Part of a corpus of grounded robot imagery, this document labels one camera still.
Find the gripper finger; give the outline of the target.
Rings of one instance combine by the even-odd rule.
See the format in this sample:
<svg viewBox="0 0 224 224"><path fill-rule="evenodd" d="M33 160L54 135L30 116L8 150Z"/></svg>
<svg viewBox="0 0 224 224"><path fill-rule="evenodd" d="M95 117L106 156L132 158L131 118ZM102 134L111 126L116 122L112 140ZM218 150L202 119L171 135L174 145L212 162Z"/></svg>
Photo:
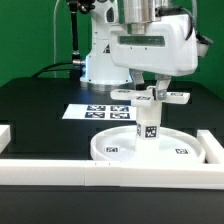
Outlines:
<svg viewBox="0 0 224 224"><path fill-rule="evenodd" d="M156 74L156 86L154 90L154 96L156 100L165 100L167 98L167 89L171 81L169 75Z"/></svg>
<svg viewBox="0 0 224 224"><path fill-rule="evenodd" d="M136 90L144 90L145 89L145 82L143 79L143 72L136 69L130 70L130 76L133 81L134 87Z"/></svg>

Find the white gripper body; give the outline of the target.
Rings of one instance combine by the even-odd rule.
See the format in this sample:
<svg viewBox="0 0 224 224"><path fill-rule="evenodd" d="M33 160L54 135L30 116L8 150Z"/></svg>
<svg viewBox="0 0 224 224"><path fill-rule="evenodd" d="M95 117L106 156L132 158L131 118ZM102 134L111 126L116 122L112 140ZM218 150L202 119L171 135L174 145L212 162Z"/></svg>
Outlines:
<svg viewBox="0 0 224 224"><path fill-rule="evenodd" d="M148 23L145 35L130 35L126 25L110 28L110 53L115 65L157 74L182 76L198 66L195 31L186 39L190 18L164 16Z"/></svg>

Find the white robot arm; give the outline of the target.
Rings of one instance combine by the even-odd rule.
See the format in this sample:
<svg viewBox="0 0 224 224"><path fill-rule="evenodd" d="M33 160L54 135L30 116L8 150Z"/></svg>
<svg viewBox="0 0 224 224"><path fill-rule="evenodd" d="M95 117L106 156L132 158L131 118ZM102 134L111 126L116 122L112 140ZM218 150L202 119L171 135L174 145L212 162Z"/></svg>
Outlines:
<svg viewBox="0 0 224 224"><path fill-rule="evenodd" d="M198 65L192 13L169 0L87 0L91 7L92 50L86 76L93 84L132 81L142 90L142 74L157 79L154 98L167 98L173 76L191 74Z"/></svg>

